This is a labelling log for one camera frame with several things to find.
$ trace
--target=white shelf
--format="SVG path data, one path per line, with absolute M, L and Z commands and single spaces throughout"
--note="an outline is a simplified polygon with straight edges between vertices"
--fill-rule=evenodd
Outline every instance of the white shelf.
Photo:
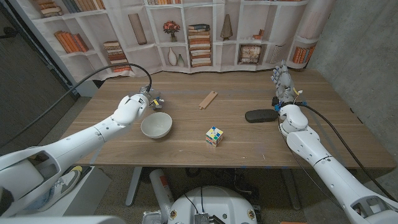
M 315 34 L 322 31 L 324 25 L 313 25 L 307 21 L 313 14 L 321 12 L 322 21 L 327 18 L 329 5 L 334 0 L 303 0 L 303 1 L 245 1 L 245 0 L 182 0 L 181 4 L 148 5 L 147 0 L 103 0 L 107 10 L 66 13 L 62 16 L 42 17 L 38 5 L 30 0 L 17 0 L 22 10 L 43 35 L 48 45 L 61 58 L 69 72 L 76 80 L 81 80 L 93 70 L 109 65 L 108 54 L 103 43 L 118 40 L 127 60 L 145 67 L 150 73 L 161 70 L 171 72 L 223 72 L 232 70 L 270 69 L 271 58 L 277 45 L 284 45 L 278 59 L 286 59 L 288 65 L 294 68 L 304 67 L 305 64 L 292 63 L 292 56 L 296 46 L 310 47 L 318 39 L 305 39 L 299 35 Z M 67 12 L 63 1 L 55 3 Z M 147 43 L 139 45 L 131 26 L 128 15 L 138 14 Z M 223 41 L 220 33 L 225 15 L 229 14 L 233 35 Z M 176 32 L 178 42 L 170 41 L 170 34 L 163 31 L 167 21 L 175 21 L 180 25 Z M 192 24 L 210 25 L 211 36 L 211 64 L 212 66 L 192 68 L 188 49 L 188 26 Z M 261 40 L 251 39 L 264 30 Z M 89 48 L 87 52 L 66 54 L 61 44 L 55 38 L 58 30 L 80 34 Z M 257 65 L 238 64 L 240 46 L 244 44 L 261 45 L 262 53 Z M 184 67 L 171 66 L 168 61 L 169 48 L 181 54 L 185 62 Z M 106 69 L 95 78 L 105 79 L 117 75 L 144 75 L 141 71 L 113 73 Z
M 72 52 L 72 53 L 69 53 L 69 54 L 60 55 L 60 57 L 61 58 L 66 58 L 66 57 L 73 57 L 73 56 L 76 56 L 76 55 L 89 56 L 89 55 L 93 55 L 93 54 L 97 54 L 97 51 L 88 50 L 87 52 Z
M 309 0 L 304 1 L 243 1 L 244 5 L 268 5 L 268 6 L 304 6 Z
M 313 44 L 313 43 L 318 42 L 318 40 L 319 40 L 319 39 L 306 39 L 301 36 L 295 36 L 294 38 L 295 38 L 295 40 L 300 41 L 304 44 Z
M 92 16 L 92 15 L 98 15 L 98 14 L 107 14 L 107 12 L 106 12 L 106 10 L 76 12 L 76 13 L 64 14 L 62 16 L 52 16 L 52 17 L 46 17 L 46 18 L 42 18 L 42 19 L 33 19 L 32 21 L 34 21 L 34 22 L 50 22 L 50 21 L 73 19 L 73 18 L 77 18 L 77 17 Z

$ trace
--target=stack of books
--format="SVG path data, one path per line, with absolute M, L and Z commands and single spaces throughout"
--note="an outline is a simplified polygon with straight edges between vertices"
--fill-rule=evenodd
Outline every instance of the stack of books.
M 181 0 L 148 0 L 148 5 L 156 6 L 160 4 L 181 4 Z
M 53 0 L 35 0 L 35 2 L 40 6 L 44 17 L 63 15 L 61 8 Z
M 62 0 L 69 13 L 105 9 L 102 0 Z
M 293 63 L 307 63 L 310 60 L 314 49 L 315 46 L 310 48 L 296 47 L 296 51 L 293 55 Z
M 124 54 L 124 52 L 123 52 L 122 48 L 120 47 L 120 44 L 117 40 L 105 42 L 104 47 L 108 53 L 108 58 L 109 58 L 109 61 L 111 61 L 111 64 L 127 63 L 128 62 L 126 55 Z M 128 65 L 113 67 L 113 72 L 122 72 L 122 71 L 126 71 L 126 70 L 131 70 L 131 67 Z
M 188 26 L 189 52 L 191 66 L 211 66 L 210 26 L 196 24 Z
M 60 42 L 65 51 L 69 54 L 72 52 L 86 52 L 88 47 L 80 37 L 80 34 L 71 34 L 69 32 L 56 31 L 54 36 Z

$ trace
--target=black cable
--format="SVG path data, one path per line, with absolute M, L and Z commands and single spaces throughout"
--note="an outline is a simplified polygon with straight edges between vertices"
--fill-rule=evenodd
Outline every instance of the black cable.
M 89 74 L 87 77 L 85 77 L 84 79 L 80 80 L 80 82 L 78 82 L 76 85 L 74 85 L 70 90 L 68 90 L 63 96 L 61 96 L 53 105 L 51 105 L 46 111 L 44 111 L 39 117 L 37 117 L 36 119 L 34 119 L 30 124 L 28 124 L 26 127 L 24 127 L 24 129 L 22 129 L 21 131 L 19 131 L 14 137 L 10 138 L 10 140 L 8 140 L 6 143 L 1 144 L 0 148 L 5 146 L 6 144 L 10 143 L 11 141 L 13 141 L 15 138 L 17 138 L 18 136 L 20 136 L 24 131 L 26 131 L 28 128 L 30 128 L 34 123 L 38 122 L 38 120 L 42 119 L 48 112 L 50 112 L 52 110 L 52 108 L 54 108 L 57 104 L 59 104 L 61 102 L 61 100 L 63 100 L 70 92 L 72 92 L 75 88 L 77 88 L 78 86 L 80 86 L 84 81 L 86 81 L 87 79 L 89 79 L 90 77 L 92 77 L 93 75 L 97 74 L 98 72 L 105 70 L 107 68 L 111 68 L 111 67 L 115 67 L 115 66 L 123 66 L 123 65 L 129 65 L 129 66 L 134 66 L 137 68 L 140 68 L 142 71 L 144 71 L 148 78 L 149 78 L 149 85 L 147 87 L 147 92 L 150 91 L 150 88 L 152 86 L 152 79 L 148 73 L 147 70 L 145 70 L 144 68 L 142 68 L 139 65 L 133 64 L 133 63 L 117 63 L 117 64 L 113 64 L 113 65 L 107 65 L 105 67 L 102 67 L 98 70 L 95 70 L 93 73 Z
M 341 210 L 344 211 L 344 209 L 343 209 L 337 202 L 335 202 L 331 197 L 329 197 L 329 195 L 326 194 L 326 192 L 324 192 L 324 191 L 322 190 L 322 188 L 315 182 L 315 180 L 312 179 L 312 177 L 310 176 L 310 174 L 305 170 L 304 166 L 301 165 L 300 161 L 297 159 L 297 157 L 296 157 L 296 155 L 294 154 L 294 152 L 290 149 L 290 147 L 289 147 L 289 145 L 287 144 L 287 141 L 286 141 L 286 139 L 285 139 L 285 136 L 282 134 L 282 131 L 280 130 L 279 118 L 278 118 L 277 120 L 278 120 L 278 129 L 279 129 L 279 132 L 280 132 L 280 134 L 282 135 L 282 138 L 284 139 L 284 142 L 286 143 L 286 146 L 289 148 L 289 151 L 292 153 L 294 159 L 297 161 L 297 163 L 299 164 L 299 166 L 301 167 L 301 169 L 304 170 L 305 174 L 312 180 L 312 182 L 318 187 L 318 189 L 319 189 L 326 197 L 328 197 L 328 199 L 330 199 L 337 207 L 339 207 Z
M 363 172 L 365 172 L 365 174 L 374 182 L 374 184 L 376 184 L 377 187 L 379 187 L 379 189 L 391 200 L 393 201 L 397 201 L 386 189 L 384 189 L 384 187 L 382 187 L 379 182 L 373 178 L 370 173 L 365 169 L 365 167 L 362 165 L 362 163 L 358 160 L 358 158 L 355 156 L 355 154 L 352 152 L 352 150 L 349 148 L 349 146 L 347 145 L 347 143 L 344 141 L 344 139 L 340 136 L 339 132 L 336 130 L 336 128 L 330 123 L 330 121 L 328 121 L 322 114 L 320 114 L 319 112 L 317 112 L 315 109 L 313 109 L 312 107 L 305 105 L 303 103 L 295 103 L 297 106 L 303 106 L 305 108 L 310 109 L 311 111 L 313 111 L 314 113 L 316 113 L 319 117 L 321 117 L 324 121 L 326 121 L 326 123 L 329 124 L 329 126 L 332 128 L 332 130 L 336 133 L 337 137 L 340 139 L 341 143 L 343 143 L 343 145 L 345 146 L 345 148 L 348 150 L 348 152 L 351 154 L 351 156 L 354 158 L 355 162 L 358 163 L 358 165 L 360 166 L 360 168 L 363 170 Z
M 203 194 L 201 192 L 201 186 L 200 186 L 200 198 L 201 198 L 201 211 L 204 213 L 205 209 L 203 208 Z
M 193 204 L 193 202 L 191 201 L 191 200 L 189 200 L 191 203 L 192 203 L 192 205 L 195 207 L 195 210 L 197 211 L 197 214 L 199 214 L 199 212 L 198 212 L 198 209 L 197 209 L 197 207 L 195 206 L 195 204 Z

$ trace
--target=white bowl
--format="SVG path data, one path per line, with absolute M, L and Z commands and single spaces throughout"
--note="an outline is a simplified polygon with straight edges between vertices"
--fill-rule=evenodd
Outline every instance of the white bowl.
M 161 138 L 172 128 L 172 118 L 163 112 L 157 112 L 146 117 L 141 123 L 141 131 L 150 138 Z

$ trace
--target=vase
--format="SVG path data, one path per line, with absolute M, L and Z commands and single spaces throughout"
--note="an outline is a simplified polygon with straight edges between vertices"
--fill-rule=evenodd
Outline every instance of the vase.
M 177 55 L 174 53 L 171 47 L 169 47 L 169 63 L 173 66 L 177 65 Z
M 172 36 L 171 36 L 171 41 L 172 42 L 176 42 L 177 41 L 177 37 L 174 35 L 174 33 L 172 33 Z
M 179 65 L 179 67 L 184 67 L 184 60 L 182 59 L 181 54 L 178 55 L 177 65 Z

